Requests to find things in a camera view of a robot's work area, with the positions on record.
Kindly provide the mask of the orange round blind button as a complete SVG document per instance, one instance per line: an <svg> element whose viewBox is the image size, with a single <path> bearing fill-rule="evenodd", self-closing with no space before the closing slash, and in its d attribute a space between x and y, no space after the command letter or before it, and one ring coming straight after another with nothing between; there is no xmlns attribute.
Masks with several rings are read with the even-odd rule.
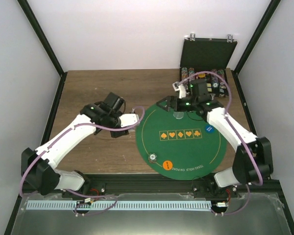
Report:
<svg viewBox="0 0 294 235"><path fill-rule="evenodd" d="M169 160L166 160L166 161L163 162L162 167L163 167L164 170L167 170L167 171L172 170L173 163L171 161L169 161Z"/></svg>

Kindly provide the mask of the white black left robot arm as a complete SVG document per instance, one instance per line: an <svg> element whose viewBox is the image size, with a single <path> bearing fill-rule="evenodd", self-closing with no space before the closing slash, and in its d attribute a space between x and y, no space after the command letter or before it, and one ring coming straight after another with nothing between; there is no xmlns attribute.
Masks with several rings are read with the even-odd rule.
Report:
<svg viewBox="0 0 294 235"><path fill-rule="evenodd" d="M66 190L80 198L88 197L90 183L79 171L57 169L63 158L89 135L108 130L112 138L128 134L138 124L134 112L125 114L120 107L125 101L110 93L104 101L85 105L75 119L53 139L32 150L25 149L21 155L21 181L30 184L37 193L47 195L54 190Z"/></svg>

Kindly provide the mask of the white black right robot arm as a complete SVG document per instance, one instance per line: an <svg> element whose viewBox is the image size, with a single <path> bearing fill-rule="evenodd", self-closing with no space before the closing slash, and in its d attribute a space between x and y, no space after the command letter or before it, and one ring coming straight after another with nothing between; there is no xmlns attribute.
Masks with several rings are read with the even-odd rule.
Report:
<svg viewBox="0 0 294 235"><path fill-rule="evenodd" d="M179 82L173 83L173 87L178 95L167 96L156 105L167 112L196 112L218 130L235 150L232 167L214 175L214 181L208 184L209 194L220 197L225 187L231 185L251 183L261 186L264 178L273 172L270 141L256 136L235 121L228 113L228 107L211 98L204 79L192 80L188 89Z"/></svg>

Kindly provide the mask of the blue round dealer button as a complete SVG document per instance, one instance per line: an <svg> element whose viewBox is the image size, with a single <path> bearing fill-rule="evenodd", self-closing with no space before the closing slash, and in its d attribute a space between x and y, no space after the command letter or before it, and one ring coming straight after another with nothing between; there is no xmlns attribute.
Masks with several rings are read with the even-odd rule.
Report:
<svg viewBox="0 0 294 235"><path fill-rule="evenodd" d="M215 131L214 127L212 125L206 125L205 131L209 134L213 133Z"/></svg>

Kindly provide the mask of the clear round dealer button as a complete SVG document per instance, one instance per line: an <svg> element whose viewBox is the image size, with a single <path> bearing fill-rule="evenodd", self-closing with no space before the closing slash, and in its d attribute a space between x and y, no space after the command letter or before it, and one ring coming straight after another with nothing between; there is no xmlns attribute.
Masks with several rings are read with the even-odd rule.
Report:
<svg viewBox="0 0 294 235"><path fill-rule="evenodd" d="M183 112L173 112L173 116L176 119L182 119L184 117L184 113Z"/></svg>

